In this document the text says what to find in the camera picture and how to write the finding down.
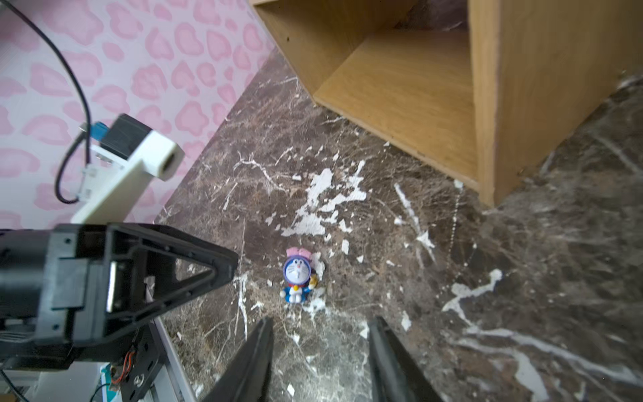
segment pink leopard print wallpaper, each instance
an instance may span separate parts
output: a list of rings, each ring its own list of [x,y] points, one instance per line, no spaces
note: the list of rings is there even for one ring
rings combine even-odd
[[[94,121],[110,125],[128,113],[185,151],[175,177],[154,180],[128,221],[152,222],[272,50],[246,1],[14,3],[63,52]],[[51,228],[69,221],[78,205],[57,201],[53,182],[83,121],[78,96],[54,54],[3,10],[0,228]],[[82,164],[78,151],[62,182],[67,198],[78,189]]]

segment toy figure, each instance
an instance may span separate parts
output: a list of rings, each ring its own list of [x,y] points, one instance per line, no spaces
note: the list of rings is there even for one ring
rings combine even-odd
[[[284,278],[288,286],[279,295],[288,303],[303,303],[319,281],[311,267],[312,253],[305,248],[292,247],[286,250],[286,255]]]

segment pink bow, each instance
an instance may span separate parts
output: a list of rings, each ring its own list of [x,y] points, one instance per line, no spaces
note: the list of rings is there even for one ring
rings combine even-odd
[[[293,255],[301,255],[303,258],[307,259],[308,261],[311,260],[312,253],[305,248],[297,248],[297,247],[290,247],[288,250],[285,251],[285,254],[288,257],[292,257]]]

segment wooden shelf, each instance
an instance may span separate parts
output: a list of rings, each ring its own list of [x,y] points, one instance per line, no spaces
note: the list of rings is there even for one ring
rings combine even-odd
[[[478,189],[467,32],[377,32],[313,97]]]
[[[250,0],[321,105],[497,205],[643,73],[641,0],[469,0],[469,32],[392,28],[417,0]]]

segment marble floor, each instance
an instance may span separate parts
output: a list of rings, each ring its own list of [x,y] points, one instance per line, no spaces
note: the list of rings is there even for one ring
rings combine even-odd
[[[489,209],[272,54],[157,219],[241,257],[164,318],[196,394],[271,316],[271,400],[370,401],[381,315],[445,402],[642,400],[642,131],[632,85]],[[302,306],[278,295],[292,246],[322,276]]]

